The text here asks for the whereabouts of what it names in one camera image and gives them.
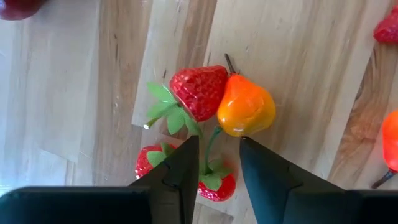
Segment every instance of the light wood surface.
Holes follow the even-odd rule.
[[[379,130],[398,107],[398,48],[372,38],[393,2],[50,0],[0,21],[0,193],[131,183],[142,146],[188,134],[169,136],[165,121],[141,128],[154,102],[145,83],[226,65],[224,53],[277,104],[255,140],[341,187],[369,188],[387,170]],[[201,124],[205,140],[215,125]],[[222,134],[211,155],[236,165],[235,194],[198,197],[194,223],[256,223],[238,141]]]

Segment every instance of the toy fruit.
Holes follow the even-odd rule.
[[[193,134],[201,136],[197,122],[206,121],[217,112],[227,79],[226,69],[215,65],[179,71],[170,81],[171,91],[165,86],[148,83],[149,91],[159,102],[147,112],[152,120],[144,128],[149,129],[165,116],[170,134],[175,134],[185,124]]]
[[[398,172],[398,110],[389,114],[381,126],[383,157],[389,168],[380,180],[372,184],[376,189]]]
[[[235,191],[236,182],[231,174],[231,169],[225,166],[222,159],[215,159],[209,162],[208,156],[211,145],[217,135],[222,132],[216,127],[205,152],[205,162],[202,164],[199,173],[198,193],[214,202],[222,202],[229,199]]]
[[[20,20],[33,16],[45,0],[0,0],[0,19]]]
[[[149,171],[151,171],[154,167],[159,165],[173,152],[174,149],[174,146],[166,143],[156,146],[143,147],[138,154],[136,162],[137,179],[140,179],[142,176],[149,173]]]
[[[221,65],[188,68],[172,77],[170,89],[195,121],[206,121],[216,114],[227,79]]]
[[[373,36],[379,42],[398,43],[398,6],[377,25]]]
[[[275,119],[275,103],[267,90],[235,72],[225,54],[231,77],[217,111],[224,131],[240,137],[268,128]]]

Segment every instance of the red fruit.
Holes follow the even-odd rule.
[[[235,179],[231,174],[228,174],[222,179],[221,187],[217,191],[210,190],[203,182],[199,182],[198,193],[214,202],[223,202],[234,194],[235,188]]]
[[[33,16],[45,0],[0,0],[0,19],[20,20]]]
[[[227,79],[221,65],[187,68],[172,77],[170,89],[195,121],[206,121],[217,112]]]
[[[168,144],[143,147],[138,154],[136,162],[137,179],[140,179],[142,176],[149,173],[149,171],[159,164],[158,162],[162,162],[174,149],[175,146]]]
[[[398,43],[398,6],[377,25],[373,36],[379,42]]]

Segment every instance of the green leaf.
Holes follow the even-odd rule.
[[[213,159],[212,161],[209,162],[209,168],[212,171],[216,171],[223,166],[223,160],[222,159]]]
[[[232,173],[232,169],[223,165],[222,159],[213,159],[209,162],[209,168],[213,171],[214,175],[225,178],[228,174]]]
[[[163,162],[163,160],[166,159],[166,154],[164,154],[164,152],[159,152],[159,151],[150,151],[147,152],[147,159],[148,162],[152,165],[152,167],[156,167],[161,162]]]
[[[187,114],[187,112],[184,111],[183,113],[184,116],[184,120],[185,120],[185,125],[187,126],[188,130],[194,134],[194,135],[198,135],[199,138],[203,137],[203,132],[201,131],[201,129],[199,128],[198,123],[196,123],[194,120],[192,120],[191,117],[189,117],[189,115]]]
[[[205,175],[206,172],[206,162],[205,161],[200,161],[199,162],[199,174],[200,175]]]
[[[158,83],[147,83],[148,90],[152,93],[157,99],[165,103],[176,103],[173,94],[170,90],[161,84]]]
[[[214,172],[214,175],[217,175],[221,178],[225,178],[230,173],[232,173],[232,169],[229,167],[221,167],[217,171]]]
[[[160,146],[162,147],[162,151],[164,152],[164,154],[166,154],[166,156],[171,155],[171,153],[173,153],[174,151],[174,148],[167,143],[162,142]]]
[[[214,174],[201,175],[200,181],[202,181],[208,189],[214,190],[214,191],[217,191],[218,189],[220,189],[221,184],[223,183],[223,181],[221,180],[221,177],[214,175]]]
[[[169,110],[177,106],[178,105],[176,103],[166,103],[159,101],[149,108],[149,110],[147,111],[147,117],[159,118],[165,116]]]
[[[180,107],[173,108],[167,115],[167,129],[170,134],[177,133],[185,123],[184,110]]]

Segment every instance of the artificial strawberry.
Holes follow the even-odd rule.
[[[159,101],[147,112],[152,119],[144,128],[149,129],[165,116],[170,134],[186,125],[192,134],[201,136],[197,122],[208,120],[217,112],[227,79],[226,69],[215,65],[179,71],[170,81],[171,91],[164,85],[148,83],[149,91]]]
[[[398,6],[377,25],[373,36],[379,42],[398,43]]]
[[[221,65],[188,68],[176,73],[170,89],[195,121],[210,119],[224,96],[228,73]]]
[[[174,149],[174,146],[166,143],[156,146],[143,147],[138,154],[136,162],[137,179],[140,179],[142,176],[146,175],[149,173],[149,171],[159,165],[173,152]]]
[[[211,145],[220,132],[222,132],[222,129],[217,127],[210,139],[205,152],[205,162],[200,169],[198,184],[198,193],[214,202],[223,202],[229,199],[234,194],[236,188],[236,182],[231,175],[231,169],[225,166],[222,159],[215,159],[208,162]]]

